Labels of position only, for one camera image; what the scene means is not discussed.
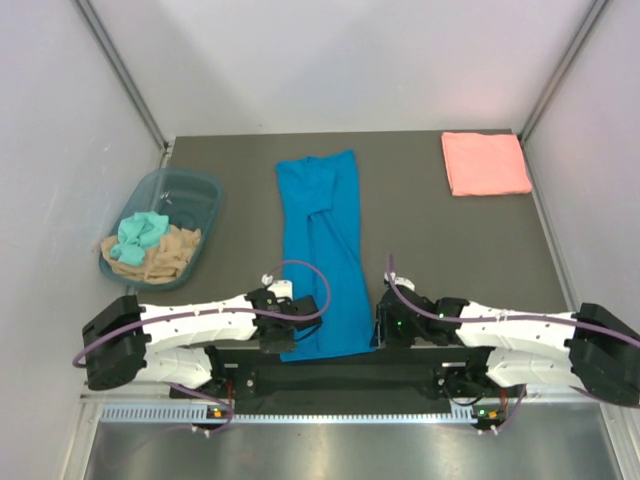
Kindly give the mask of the blue t shirt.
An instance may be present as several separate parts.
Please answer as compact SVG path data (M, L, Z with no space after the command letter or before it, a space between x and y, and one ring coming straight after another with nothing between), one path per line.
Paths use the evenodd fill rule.
M301 333L283 362L319 360L372 351L374 320L361 263L361 211L355 153L282 161L275 167L284 212L283 257L314 265L284 267L297 298L311 295L328 309L312 335Z

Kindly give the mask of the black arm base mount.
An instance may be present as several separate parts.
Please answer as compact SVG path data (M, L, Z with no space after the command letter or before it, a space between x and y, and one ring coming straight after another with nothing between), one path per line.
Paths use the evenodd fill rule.
M276 392L398 391L409 388L429 399L440 396L497 396L499 386L486 376L486 349L401 348L321 360L284 362L259 350L224 349L220 380L197 390L234 400Z

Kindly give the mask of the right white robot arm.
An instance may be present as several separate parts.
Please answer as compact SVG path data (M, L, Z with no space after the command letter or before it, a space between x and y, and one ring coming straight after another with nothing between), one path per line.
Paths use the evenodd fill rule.
M410 284L387 287L376 306L373 345L410 348L419 339L465 351L465 359L441 359L433 369L438 393L450 399L478 401L538 385L639 405L639 335L599 304L536 314L463 298L431 301Z

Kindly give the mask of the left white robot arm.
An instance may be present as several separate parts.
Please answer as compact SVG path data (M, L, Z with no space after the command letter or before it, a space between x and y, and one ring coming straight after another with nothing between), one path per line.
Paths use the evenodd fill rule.
M255 341L266 353L289 353L297 333L321 326L322 312L310 295L293 299L288 281L224 301L179 306L141 304L125 295L83 327L84 348L74 364L85 370L93 391L159 382L212 397L227 382L217 342Z

